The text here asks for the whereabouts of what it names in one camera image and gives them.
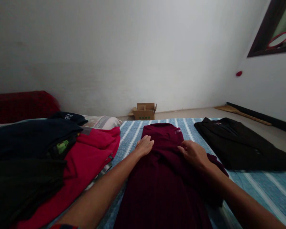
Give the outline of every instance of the wooden handle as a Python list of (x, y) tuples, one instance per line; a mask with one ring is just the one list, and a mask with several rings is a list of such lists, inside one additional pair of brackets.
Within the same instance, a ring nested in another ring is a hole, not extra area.
[(248, 114), (242, 113), (242, 112), (240, 112), (240, 111), (238, 111), (238, 112), (234, 112), (234, 113), (236, 113), (236, 114), (238, 114), (238, 115), (241, 115), (241, 116), (244, 116), (244, 117), (246, 117), (246, 118), (250, 118), (250, 119), (252, 119), (252, 120), (254, 120), (254, 121), (257, 121), (257, 122), (260, 122), (260, 123), (262, 123), (262, 124), (264, 124), (264, 125), (272, 126), (272, 124), (271, 124), (271, 123), (269, 123), (269, 122), (266, 122), (266, 121), (260, 120), (260, 119), (258, 119), (258, 118), (256, 118), (256, 117), (253, 117), (253, 116), (251, 116), (251, 115), (248, 115)]

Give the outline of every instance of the broom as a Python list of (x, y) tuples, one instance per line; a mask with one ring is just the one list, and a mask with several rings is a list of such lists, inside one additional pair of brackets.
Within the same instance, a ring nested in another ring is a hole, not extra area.
[(260, 122), (260, 123), (265, 124), (265, 125), (267, 125), (267, 126), (272, 126), (271, 123), (266, 122), (266, 121), (263, 121), (263, 120), (258, 119), (258, 118), (255, 118), (255, 117), (253, 117), (253, 116), (251, 116), (251, 115), (248, 115), (248, 114), (245, 114), (245, 113), (243, 113), (243, 112), (240, 112), (239, 110), (237, 110), (236, 108), (234, 108), (234, 107), (232, 107), (232, 106), (230, 106), (230, 105), (224, 105), (224, 106), (214, 107), (214, 108), (219, 109), (219, 110), (223, 110), (223, 111), (227, 111), (227, 112), (232, 112), (232, 113), (235, 113), (235, 114), (244, 116), (244, 117), (246, 117), (246, 118), (250, 118), (250, 119), (252, 119), (252, 120), (254, 120), (254, 121)]

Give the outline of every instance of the bed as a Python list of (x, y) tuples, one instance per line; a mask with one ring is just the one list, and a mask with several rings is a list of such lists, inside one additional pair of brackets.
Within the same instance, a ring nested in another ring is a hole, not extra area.
[[(121, 141), (112, 165), (115, 166), (134, 150), (137, 141), (141, 138), (143, 127), (153, 123), (171, 123), (179, 127), (185, 140), (193, 140), (202, 145), (207, 153), (215, 155), (194, 127), (194, 123), (200, 121), (202, 121), (202, 118), (125, 121), (120, 127)], [(228, 174), (231, 180), (286, 225), (286, 172), (229, 170)], [(125, 188), (126, 184), (123, 185), (115, 201), (107, 211), (98, 227), (99, 229), (113, 228)], [(242, 228), (225, 202), (222, 208), (213, 210), (207, 206), (207, 209), (214, 229)]]

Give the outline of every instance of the dark red garment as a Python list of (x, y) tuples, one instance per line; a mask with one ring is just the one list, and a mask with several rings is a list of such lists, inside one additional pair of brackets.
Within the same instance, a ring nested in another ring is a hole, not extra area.
[(49, 118), (59, 109), (57, 100), (45, 91), (0, 94), (0, 123)]
[[(155, 143), (128, 178), (114, 228), (212, 228), (205, 202), (216, 207), (222, 199), (180, 154), (180, 128), (152, 124), (144, 127), (145, 135)], [(208, 158), (228, 175), (215, 156)]]
[(83, 192), (87, 185), (115, 157), (120, 143), (120, 128), (92, 129), (89, 135), (80, 134), (65, 160), (64, 186), (42, 204), (29, 219), (17, 223), (16, 228), (37, 229), (49, 224)]

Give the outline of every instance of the black baseboard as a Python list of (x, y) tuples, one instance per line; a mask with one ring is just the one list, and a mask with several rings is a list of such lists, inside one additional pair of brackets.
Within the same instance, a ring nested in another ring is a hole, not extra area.
[(282, 120), (270, 117), (270, 116), (262, 114), (262, 113), (258, 113), (256, 111), (253, 111), (253, 110), (250, 110), (250, 109), (247, 109), (247, 108), (235, 105), (233, 103), (227, 102), (227, 105), (230, 105), (230, 106), (238, 109), (239, 111), (241, 111), (241, 112), (243, 112), (243, 113), (245, 113), (247, 115), (251, 115), (253, 117), (259, 118), (259, 119), (264, 120), (264, 121), (267, 121), (267, 122), (271, 123), (274, 127), (277, 127), (277, 128), (279, 128), (281, 130), (286, 131), (286, 122), (285, 121), (282, 121)]

